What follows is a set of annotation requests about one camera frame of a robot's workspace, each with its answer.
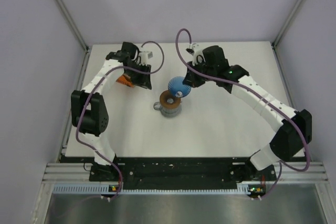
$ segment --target metal profile rail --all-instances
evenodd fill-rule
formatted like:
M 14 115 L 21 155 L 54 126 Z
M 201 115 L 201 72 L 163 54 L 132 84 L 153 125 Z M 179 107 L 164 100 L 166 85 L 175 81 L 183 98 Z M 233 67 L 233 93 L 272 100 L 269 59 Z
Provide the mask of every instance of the metal profile rail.
M 296 168 L 303 168 L 305 162 L 291 162 L 290 165 Z M 91 164 L 85 165 L 86 169 L 90 169 Z M 275 172 L 279 173 L 279 164 L 275 164 Z M 322 162 L 312 162 L 306 172 L 296 172 L 286 166 L 282 166 L 282 176 L 279 184 L 318 184 L 328 183 L 328 177 Z M 111 184 L 111 182 L 90 182 L 90 172 L 84 170 L 83 163 L 50 163 L 47 165 L 42 183 L 52 184 Z M 257 184 L 256 181 L 245 181 L 242 184 Z

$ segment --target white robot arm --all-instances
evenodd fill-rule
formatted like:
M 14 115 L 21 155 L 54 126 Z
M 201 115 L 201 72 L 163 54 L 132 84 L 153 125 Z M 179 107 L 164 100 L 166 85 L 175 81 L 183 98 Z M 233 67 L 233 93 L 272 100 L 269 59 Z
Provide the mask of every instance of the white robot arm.
M 280 160 L 288 161 L 303 148 L 303 143 L 296 130 L 282 115 L 270 107 L 271 104 L 297 124 L 306 139 L 306 143 L 311 141 L 311 114 L 307 110 L 298 112 L 283 104 L 257 84 L 244 68 L 239 65 L 230 66 L 221 47 L 211 46 L 201 49 L 198 44 L 193 43 L 187 48 L 187 52 L 193 55 L 193 60 L 187 63 L 193 69 L 208 76 L 243 84 L 262 97 L 261 99 L 256 97 L 243 87 L 216 81 L 218 86 L 242 99 L 260 114 L 276 132 L 268 145 L 249 158 L 247 166 L 250 169 L 263 170 Z M 196 88 L 206 81 L 210 80 L 188 70 L 183 83 Z
M 104 157 L 111 157 L 113 160 L 115 152 L 110 146 L 108 132 L 106 128 L 109 122 L 109 116 L 104 103 L 104 98 L 111 90 L 112 86 L 119 77 L 124 75 L 133 85 L 141 86 L 143 88 L 152 89 L 150 76 L 139 74 L 133 71 L 127 71 L 120 66 L 132 67 L 144 72 L 150 72 L 151 66 L 148 65 L 148 59 L 152 58 L 153 53 L 150 51 L 143 51 L 136 45 L 124 42 L 121 50 L 118 52 L 111 52 L 106 56 L 106 60 L 97 73 L 97 75 L 86 85 L 81 91 L 75 90 L 71 94 L 71 115 L 73 126 L 78 125 L 80 113 L 83 105 L 96 85 L 104 80 L 96 88 L 89 106 L 85 111 L 85 115 L 80 126 L 79 132 L 83 133 L 86 143 L 93 146 Z M 101 158 L 96 152 L 94 153 L 94 161 L 101 165 L 109 165 L 109 163 Z

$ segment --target orange object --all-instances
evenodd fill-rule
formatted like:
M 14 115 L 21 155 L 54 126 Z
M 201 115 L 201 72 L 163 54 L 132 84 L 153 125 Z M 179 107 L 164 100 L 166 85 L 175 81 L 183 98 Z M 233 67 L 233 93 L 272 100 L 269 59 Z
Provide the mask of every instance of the orange object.
M 132 84 L 131 80 L 127 78 L 126 76 L 122 75 L 117 79 L 118 83 L 121 83 L 123 85 L 126 85 L 128 87 L 134 88 L 134 85 Z

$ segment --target white tabletop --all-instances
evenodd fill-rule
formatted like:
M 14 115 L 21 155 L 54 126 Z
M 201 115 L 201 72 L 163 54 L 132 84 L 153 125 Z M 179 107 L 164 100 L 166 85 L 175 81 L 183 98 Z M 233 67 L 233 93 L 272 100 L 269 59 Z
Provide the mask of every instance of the white tabletop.
M 210 42 L 201 47 L 219 45 L 230 65 L 241 65 L 264 89 L 288 104 L 274 54 L 269 42 Z M 110 144 L 118 156 L 133 157 L 248 157 L 271 141 L 274 132 L 268 123 L 240 99 L 213 82 L 192 89 L 182 99 L 182 113 L 165 118 L 153 109 L 153 103 L 167 90 L 175 76 L 185 76 L 175 44 L 161 44 L 165 63 L 160 72 L 151 75 L 152 90 L 115 83 L 104 97 L 109 112 Z M 186 61 L 192 57 L 180 44 Z M 121 44 L 94 45 L 83 86 L 103 65 L 106 55 Z M 156 45 L 145 45 L 153 51 L 152 70 L 161 62 Z M 68 157 L 92 157 L 93 151 L 76 142 L 71 129 L 66 150 Z

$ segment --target white wall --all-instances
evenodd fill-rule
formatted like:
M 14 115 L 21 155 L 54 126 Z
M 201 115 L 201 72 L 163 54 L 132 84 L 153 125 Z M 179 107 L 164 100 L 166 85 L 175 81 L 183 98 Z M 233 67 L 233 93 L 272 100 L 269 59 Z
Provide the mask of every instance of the white wall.
M 28 223 L 83 51 L 53 0 L 0 0 L 0 222 Z
M 296 0 L 63 0 L 88 44 L 273 40 Z
M 313 115 L 313 155 L 336 191 L 336 0 L 307 0 L 279 46 L 295 103 Z

